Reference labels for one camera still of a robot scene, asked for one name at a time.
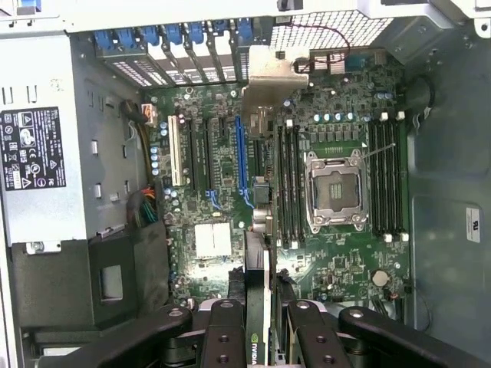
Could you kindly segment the silver CPU socket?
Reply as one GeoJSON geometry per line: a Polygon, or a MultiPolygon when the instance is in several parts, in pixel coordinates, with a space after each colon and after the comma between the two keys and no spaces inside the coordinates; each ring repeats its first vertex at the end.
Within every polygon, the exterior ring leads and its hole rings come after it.
{"type": "Polygon", "coordinates": [[[314,151],[304,155],[305,208],[313,234],[323,228],[350,225],[361,232],[367,224],[367,173],[362,153],[320,157],[314,151]]]}

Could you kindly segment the black RAM slot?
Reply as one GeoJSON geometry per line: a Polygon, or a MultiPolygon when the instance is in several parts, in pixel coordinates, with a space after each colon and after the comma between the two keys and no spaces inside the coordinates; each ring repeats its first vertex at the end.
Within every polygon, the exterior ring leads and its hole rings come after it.
{"type": "Polygon", "coordinates": [[[400,158],[400,121],[394,120],[393,122],[393,134],[394,143],[394,180],[395,180],[395,200],[396,200],[396,225],[395,230],[397,234],[404,231],[404,215],[403,215],[403,203],[402,203],[402,184],[401,184],[401,158],[400,158]]]}
{"type": "Polygon", "coordinates": [[[288,223],[288,247],[290,248],[293,230],[292,230],[292,199],[291,199],[291,165],[290,165],[290,132],[285,128],[285,189],[287,199],[287,223],[288,223]]]}
{"type": "MultiPolygon", "coordinates": [[[[384,125],[380,122],[377,125],[377,144],[378,148],[382,149],[385,143],[384,137],[384,125]]],[[[385,205],[385,184],[384,184],[384,151],[380,151],[378,153],[378,178],[379,178],[379,197],[380,197],[380,205],[381,205],[381,214],[380,214],[380,234],[384,234],[386,230],[386,205],[385,205]]]]}
{"type": "Polygon", "coordinates": [[[300,148],[300,126],[296,127],[296,143],[297,143],[297,173],[298,173],[298,199],[299,199],[299,243],[300,248],[305,248],[305,204],[303,194],[303,168],[302,168],[302,150],[300,148]]]}
{"type": "Polygon", "coordinates": [[[390,121],[387,121],[385,125],[385,138],[387,145],[389,146],[386,150],[386,179],[387,179],[387,232],[389,234],[393,233],[394,224],[394,210],[393,210],[393,185],[392,185],[392,149],[394,148],[394,140],[390,132],[390,121]]]}
{"type": "Polygon", "coordinates": [[[282,247],[286,246],[287,237],[285,233],[285,204],[284,204],[284,185],[283,185],[283,142],[282,142],[282,127],[278,126],[277,129],[277,150],[278,150],[278,211],[279,211],[279,221],[280,221],[280,234],[282,240],[282,247]]]}
{"type": "Polygon", "coordinates": [[[295,228],[295,242],[296,245],[292,245],[293,248],[298,249],[299,248],[299,230],[298,230],[298,194],[297,194],[297,178],[298,178],[298,170],[297,170],[297,164],[296,164],[296,130],[297,126],[292,127],[292,132],[291,132],[291,148],[292,148],[292,186],[293,186],[293,215],[294,215],[294,220],[293,220],[293,225],[295,228]]]}
{"type": "MultiPolygon", "coordinates": [[[[370,152],[374,152],[377,149],[377,126],[375,120],[372,120],[369,124],[368,133],[370,141],[370,152]]],[[[379,210],[378,210],[378,198],[377,198],[377,155],[376,153],[369,157],[370,159],[370,175],[371,175],[371,218],[372,218],[372,231],[375,236],[379,235],[379,210]]]]}

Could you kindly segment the blue expansion slot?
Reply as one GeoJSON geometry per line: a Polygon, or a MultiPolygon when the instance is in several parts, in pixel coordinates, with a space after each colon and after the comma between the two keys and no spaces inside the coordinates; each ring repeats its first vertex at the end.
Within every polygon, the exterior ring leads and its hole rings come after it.
{"type": "Polygon", "coordinates": [[[246,142],[244,128],[242,125],[241,117],[235,117],[236,128],[236,148],[237,148],[237,160],[239,168],[239,194],[244,199],[248,196],[248,176],[247,176],[247,158],[246,158],[246,142]]]}

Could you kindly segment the socket locking lever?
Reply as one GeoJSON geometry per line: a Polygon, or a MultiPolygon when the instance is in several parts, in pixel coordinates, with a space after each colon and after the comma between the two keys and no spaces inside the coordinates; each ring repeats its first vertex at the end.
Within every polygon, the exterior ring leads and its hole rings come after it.
{"type": "Polygon", "coordinates": [[[369,153],[364,154],[363,156],[361,156],[361,159],[367,159],[368,157],[371,157],[371,156],[376,155],[378,153],[382,153],[385,150],[392,149],[395,146],[396,146],[396,143],[388,144],[386,146],[383,146],[381,148],[375,149],[373,151],[370,151],[369,153]]]}

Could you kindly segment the white expansion slot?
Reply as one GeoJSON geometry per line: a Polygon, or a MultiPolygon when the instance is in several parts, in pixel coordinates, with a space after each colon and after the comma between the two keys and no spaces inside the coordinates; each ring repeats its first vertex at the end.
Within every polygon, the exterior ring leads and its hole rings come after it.
{"type": "Polygon", "coordinates": [[[180,149],[180,125],[177,116],[168,116],[168,134],[170,140],[171,177],[174,186],[183,185],[182,160],[180,149]]]}

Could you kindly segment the grey power supply unit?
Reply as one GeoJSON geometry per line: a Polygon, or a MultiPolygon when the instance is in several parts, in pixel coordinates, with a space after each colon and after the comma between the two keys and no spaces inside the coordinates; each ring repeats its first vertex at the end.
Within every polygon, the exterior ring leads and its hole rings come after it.
{"type": "Polygon", "coordinates": [[[29,255],[124,229],[147,181],[120,105],[137,89],[83,36],[0,40],[0,184],[5,236],[29,255]]]}

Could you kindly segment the open grey PC case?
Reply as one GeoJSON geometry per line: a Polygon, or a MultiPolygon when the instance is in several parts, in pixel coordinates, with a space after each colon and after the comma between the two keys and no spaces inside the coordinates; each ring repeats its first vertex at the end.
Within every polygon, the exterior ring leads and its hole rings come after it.
{"type": "MultiPolygon", "coordinates": [[[[0,0],[0,40],[86,37],[104,66],[134,86],[120,105],[143,145],[147,181],[126,204],[123,230],[162,219],[145,212],[155,183],[150,131],[157,114],[147,93],[160,88],[248,83],[251,47],[307,48],[317,56],[382,50],[398,61],[399,108],[406,123],[410,281],[387,312],[374,304],[321,303],[338,316],[362,306],[491,363],[491,0],[42,0],[41,12],[0,0]],[[466,208],[480,211],[480,243],[466,238],[466,208]]],[[[122,327],[32,331],[21,328],[12,246],[0,184],[0,368],[38,368],[122,327]]],[[[302,368],[286,360],[275,293],[275,362],[246,368],[302,368]]]]}

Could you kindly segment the black plastic shroud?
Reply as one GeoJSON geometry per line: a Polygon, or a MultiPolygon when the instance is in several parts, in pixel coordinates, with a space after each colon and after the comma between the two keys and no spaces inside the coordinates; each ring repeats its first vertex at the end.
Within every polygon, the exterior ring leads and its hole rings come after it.
{"type": "Polygon", "coordinates": [[[24,330],[106,330],[160,309],[169,298],[166,226],[156,222],[59,252],[12,246],[18,320],[24,330]]]}

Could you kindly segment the green motherboard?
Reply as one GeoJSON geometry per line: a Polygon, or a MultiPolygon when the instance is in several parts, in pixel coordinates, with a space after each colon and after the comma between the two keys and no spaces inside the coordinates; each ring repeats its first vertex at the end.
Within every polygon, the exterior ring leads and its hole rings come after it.
{"type": "MultiPolygon", "coordinates": [[[[277,249],[276,274],[288,271],[294,281],[296,297],[321,303],[341,304],[351,301],[374,304],[387,312],[392,303],[401,302],[409,289],[409,220],[407,214],[407,164],[404,114],[399,108],[402,65],[382,50],[358,49],[349,56],[338,55],[331,66],[317,56],[307,87],[294,92],[282,106],[283,185],[286,246],[277,249]],[[304,155],[310,151],[320,157],[344,157],[359,149],[370,152],[368,128],[400,121],[400,158],[404,231],[396,233],[394,148],[392,149],[393,233],[387,232],[386,150],[384,184],[386,230],[380,234],[381,205],[377,159],[377,198],[379,235],[372,231],[370,159],[364,159],[367,173],[369,217],[365,228],[357,232],[350,225],[323,228],[313,234],[305,208],[305,248],[295,249],[295,228],[288,247],[287,199],[285,189],[285,128],[290,132],[292,179],[292,127],[300,126],[303,194],[305,204],[304,155]],[[385,287],[371,282],[371,273],[381,269],[390,275],[385,287]]],[[[145,212],[162,219],[167,230],[169,249],[169,284],[171,299],[194,307],[209,299],[229,294],[229,272],[245,272],[245,235],[252,224],[252,193],[244,199],[239,194],[239,168],[236,148],[235,117],[241,117],[242,96],[239,84],[204,84],[195,87],[160,88],[147,93],[147,102],[157,114],[157,125],[150,131],[150,162],[155,183],[148,195],[145,212]],[[168,116],[177,116],[180,125],[180,149],[183,185],[174,186],[171,177],[168,116]],[[219,118],[225,117],[228,135],[219,138],[219,118]],[[206,189],[203,147],[203,119],[209,119],[213,152],[213,189],[206,189]],[[186,121],[193,121],[195,142],[196,190],[190,187],[189,147],[186,121]],[[214,258],[196,256],[195,225],[230,224],[232,254],[214,258]]]]}

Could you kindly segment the white case label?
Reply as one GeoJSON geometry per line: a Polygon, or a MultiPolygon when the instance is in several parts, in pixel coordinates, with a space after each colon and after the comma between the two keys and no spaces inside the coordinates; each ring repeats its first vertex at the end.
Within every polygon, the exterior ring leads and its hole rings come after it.
{"type": "Polygon", "coordinates": [[[466,238],[470,242],[480,243],[480,211],[466,208],[466,238]]]}

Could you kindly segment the silver chipset heatsink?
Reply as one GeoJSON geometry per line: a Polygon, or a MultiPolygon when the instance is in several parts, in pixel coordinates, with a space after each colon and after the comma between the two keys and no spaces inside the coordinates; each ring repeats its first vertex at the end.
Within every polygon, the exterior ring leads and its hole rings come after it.
{"type": "Polygon", "coordinates": [[[231,230],[228,222],[195,225],[196,256],[214,258],[232,254],[231,230]]]}

